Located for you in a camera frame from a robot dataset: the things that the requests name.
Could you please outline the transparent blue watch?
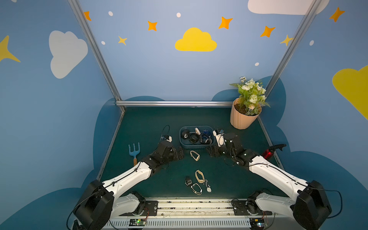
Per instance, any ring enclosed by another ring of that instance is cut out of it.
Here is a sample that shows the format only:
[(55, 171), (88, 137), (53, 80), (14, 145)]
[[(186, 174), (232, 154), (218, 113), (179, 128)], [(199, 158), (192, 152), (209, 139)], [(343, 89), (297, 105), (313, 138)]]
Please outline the transparent blue watch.
[(204, 129), (202, 132), (201, 132), (201, 134), (203, 135), (203, 136), (206, 136), (207, 138), (211, 138), (211, 132), (209, 131), (209, 130), (207, 130), (207, 129)]

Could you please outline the silver bracelet watch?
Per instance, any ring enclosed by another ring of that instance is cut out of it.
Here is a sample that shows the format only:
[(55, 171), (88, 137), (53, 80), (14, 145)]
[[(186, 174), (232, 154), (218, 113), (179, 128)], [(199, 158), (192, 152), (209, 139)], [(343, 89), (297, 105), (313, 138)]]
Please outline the silver bracelet watch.
[(202, 190), (201, 186), (198, 183), (192, 184), (191, 189), (192, 189), (194, 194), (199, 195), (199, 196), (202, 195), (203, 190)]

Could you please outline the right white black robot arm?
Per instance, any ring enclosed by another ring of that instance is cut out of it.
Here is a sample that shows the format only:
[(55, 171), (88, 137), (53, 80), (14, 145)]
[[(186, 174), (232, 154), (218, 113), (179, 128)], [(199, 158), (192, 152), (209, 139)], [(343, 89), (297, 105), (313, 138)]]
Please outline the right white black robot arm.
[(332, 207), (323, 186), (317, 181), (307, 182), (270, 163), (251, 149), (244, 149), (234, 133), (213, 132), (210, 153), (226, 156), (246, 170), (264, 178), (286, 196), (256, 191), (246, 199), (245, 211), (249, 215), (272, 212), (294, 219), (306, 230), (318, 230), (332, 213)]

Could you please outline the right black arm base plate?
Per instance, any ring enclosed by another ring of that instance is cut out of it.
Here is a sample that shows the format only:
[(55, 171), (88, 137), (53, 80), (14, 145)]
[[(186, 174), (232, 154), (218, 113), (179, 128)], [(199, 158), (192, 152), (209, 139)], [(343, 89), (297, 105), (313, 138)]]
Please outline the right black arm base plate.
[(234, 214), (236, 216), (263, 216), (273, 215), (271, 211), (262, 211), (253, 200), (231, 200)]

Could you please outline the beige band watch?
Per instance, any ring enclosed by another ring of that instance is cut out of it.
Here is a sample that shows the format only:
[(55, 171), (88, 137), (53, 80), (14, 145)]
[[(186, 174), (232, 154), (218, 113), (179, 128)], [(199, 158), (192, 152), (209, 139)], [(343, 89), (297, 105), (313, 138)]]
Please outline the beige band watch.
[(200, 170), (196, 170), (195, 177), (199, 183), (201, 184), (205, 183), (205, 180), (206, 180), (205, 176)]

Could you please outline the beige square watch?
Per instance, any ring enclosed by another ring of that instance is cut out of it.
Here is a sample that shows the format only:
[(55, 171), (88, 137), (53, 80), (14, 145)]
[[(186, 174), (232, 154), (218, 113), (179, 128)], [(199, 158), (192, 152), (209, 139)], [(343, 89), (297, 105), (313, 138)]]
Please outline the beige square watch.
[(190, 151), (190, 155), (191, 155), (191, 157), (196, 161), (196, 162), (198, 162), (199, 161), (199, 159), (200, 159), (200, 154), (199, 153), (197, 153), (196, 151), (194, 151), (194, 150), (191, 150)]

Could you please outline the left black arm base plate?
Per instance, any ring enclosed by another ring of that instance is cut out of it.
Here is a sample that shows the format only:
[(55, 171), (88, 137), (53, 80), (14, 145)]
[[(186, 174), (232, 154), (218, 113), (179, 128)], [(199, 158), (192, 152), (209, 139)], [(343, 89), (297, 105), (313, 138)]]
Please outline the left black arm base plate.
[(144, 205), (139, 204), (137, 210), (134, 212), (121, 214), (120, 216), (157, 216), (158, 204), (159, 202), (157, 200), (148, 200), (145, 201)]

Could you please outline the white strap silver watch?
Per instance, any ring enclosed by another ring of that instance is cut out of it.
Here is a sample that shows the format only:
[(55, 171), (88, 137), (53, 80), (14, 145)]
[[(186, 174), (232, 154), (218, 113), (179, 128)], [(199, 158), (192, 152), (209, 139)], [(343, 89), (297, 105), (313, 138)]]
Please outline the white strap silver watch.
[(195, 133), (196, 133), (197, 135), (199, 135), (199, 136), (201, 135), (201, 132), (200, 132), (200, 130), (199, 130), (197, 127), (195, 128)]

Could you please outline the black wide band watch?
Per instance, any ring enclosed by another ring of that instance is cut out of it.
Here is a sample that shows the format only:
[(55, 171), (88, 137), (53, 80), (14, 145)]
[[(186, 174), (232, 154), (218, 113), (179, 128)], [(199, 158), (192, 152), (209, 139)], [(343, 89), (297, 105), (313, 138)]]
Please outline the black wide band watch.
[(199, 141), (200, 136), (197, 133), (190, 133), (189, 134), (189, 142), (191, 144), (196, 144)]

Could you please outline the black band smartwatch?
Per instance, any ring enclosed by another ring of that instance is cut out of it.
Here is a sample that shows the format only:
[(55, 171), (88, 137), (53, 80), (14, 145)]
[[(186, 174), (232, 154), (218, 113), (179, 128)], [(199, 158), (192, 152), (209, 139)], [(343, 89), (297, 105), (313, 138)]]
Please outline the black band smartwatch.
[(190, 130), (189, 129), (184, 129), (181, 133), (181, 138), (183, 140), (187, 140), (190, 137)]

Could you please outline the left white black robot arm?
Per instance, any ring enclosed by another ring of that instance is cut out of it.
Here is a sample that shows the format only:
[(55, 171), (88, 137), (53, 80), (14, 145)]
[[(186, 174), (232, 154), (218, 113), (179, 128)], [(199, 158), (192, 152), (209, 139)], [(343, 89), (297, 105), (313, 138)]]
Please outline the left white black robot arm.
[(175, 148), (171, 142), (163, 140), (153, 153), (126, 172), (103, 182), (92, 181), (71, 212), (76, 217), (72, 229), (100, 230), (112, 218), (144, 213), (146, 199), (138, 192), (124, 193), (158, 173), (164, 165), (184, 157), (182, 147)]

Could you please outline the small black watch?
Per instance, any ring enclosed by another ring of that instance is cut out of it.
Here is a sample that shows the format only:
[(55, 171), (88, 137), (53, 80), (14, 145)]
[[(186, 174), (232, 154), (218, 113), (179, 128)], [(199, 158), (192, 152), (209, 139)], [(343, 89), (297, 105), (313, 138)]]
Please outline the small black watch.
[(191, 178), (187, 176), (186, 180), (185, 180), (185, 185), (186, 186), (191, 186), (192, 184), (193, 184), (193, 182), (192, 182)]

